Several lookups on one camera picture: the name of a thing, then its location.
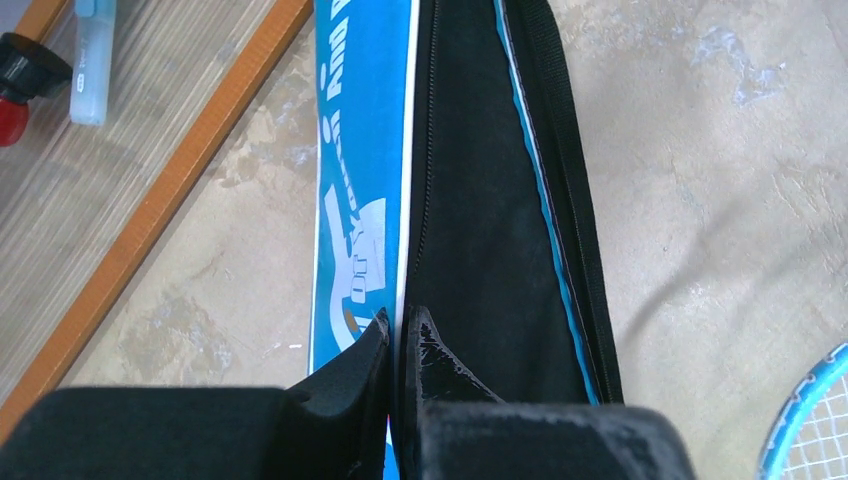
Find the blue racket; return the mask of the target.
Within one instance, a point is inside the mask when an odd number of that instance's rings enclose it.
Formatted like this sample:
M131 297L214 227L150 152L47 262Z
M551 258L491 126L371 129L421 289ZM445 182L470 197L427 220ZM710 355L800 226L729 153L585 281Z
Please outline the blue racket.
M759 456L759 479L847 477L847 344L824 356L787 397Z

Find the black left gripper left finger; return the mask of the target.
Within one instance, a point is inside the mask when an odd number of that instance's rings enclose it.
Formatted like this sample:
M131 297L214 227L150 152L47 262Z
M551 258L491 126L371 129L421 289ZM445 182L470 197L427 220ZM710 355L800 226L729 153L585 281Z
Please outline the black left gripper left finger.
M74 387L1 448L5 479L379 479L388 319L288 389Z

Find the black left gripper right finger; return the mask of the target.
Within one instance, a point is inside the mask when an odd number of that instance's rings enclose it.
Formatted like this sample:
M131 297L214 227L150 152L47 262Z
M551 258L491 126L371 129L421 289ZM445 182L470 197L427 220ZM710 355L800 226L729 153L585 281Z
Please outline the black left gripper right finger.
M406 321L404 479L692 479L663 415L617 404L507 403L442 341L430 312Z

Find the blue racket bag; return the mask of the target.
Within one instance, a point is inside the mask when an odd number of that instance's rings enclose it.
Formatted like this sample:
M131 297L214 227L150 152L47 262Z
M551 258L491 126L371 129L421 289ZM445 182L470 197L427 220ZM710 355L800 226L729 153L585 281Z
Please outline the blue racket bag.
M507 403L623 400L567 62L546 1L318 1L312 373L406 321Z

